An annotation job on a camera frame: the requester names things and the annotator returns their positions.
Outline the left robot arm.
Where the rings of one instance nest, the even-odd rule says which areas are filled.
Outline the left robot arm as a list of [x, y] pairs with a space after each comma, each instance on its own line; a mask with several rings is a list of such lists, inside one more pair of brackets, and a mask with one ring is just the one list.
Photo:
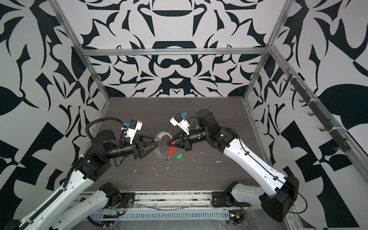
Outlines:
[[70, 208], [70, 204], [111, 167], [110, 160], [133, 155], [142, 159], [158, 148], [153, 138], [136, 131], [122, 129], [122, 139], [117, 140], [112, 130], [102, 130], [94, 138], [87, 153], [69, 170], [66, 180], [46, 201], [21, 220], [11, 220], [6, 230], [70, 230], [91, 214], [118, 205], [120, 190], [106, 183], [89, 198]]

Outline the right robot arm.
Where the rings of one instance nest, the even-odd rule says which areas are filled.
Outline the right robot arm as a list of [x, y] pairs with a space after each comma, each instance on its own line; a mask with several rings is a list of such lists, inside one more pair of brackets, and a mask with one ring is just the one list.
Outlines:
[[167, 145], [191, 151], [194, 143], [206, 141], [239, 164], [259, 184], [259, 187], [253, 187], [235, 182], [225, 193], [237, 204], [260, 206], [273, 220], [282, 222], [298, 198], [299, 180], [294, 175], [284, 175], [264, 162], [244, 144], [234, 129], [220, 126], [208, 109], [197, 111], [195, 119], [197, 126], [190, 129], [185, 113], [171, 117], [170, 123], [181, 130]]

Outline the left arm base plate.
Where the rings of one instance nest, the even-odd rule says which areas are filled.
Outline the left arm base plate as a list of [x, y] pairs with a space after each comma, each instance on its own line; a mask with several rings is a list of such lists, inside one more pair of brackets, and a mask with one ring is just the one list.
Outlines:
[[114, 207], [115, 208], [128, 208], [134, 205], [135, 196], [136, 196], [136, 193], [134, 192], [120, 193]]

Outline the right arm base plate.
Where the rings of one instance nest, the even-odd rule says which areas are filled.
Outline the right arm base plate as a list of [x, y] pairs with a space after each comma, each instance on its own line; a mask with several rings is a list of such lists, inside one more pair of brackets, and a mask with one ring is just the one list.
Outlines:
[[237, 207], [239, 204], [230, 193], [215, 191], [211, 193], [211, 205], [215, 208]]

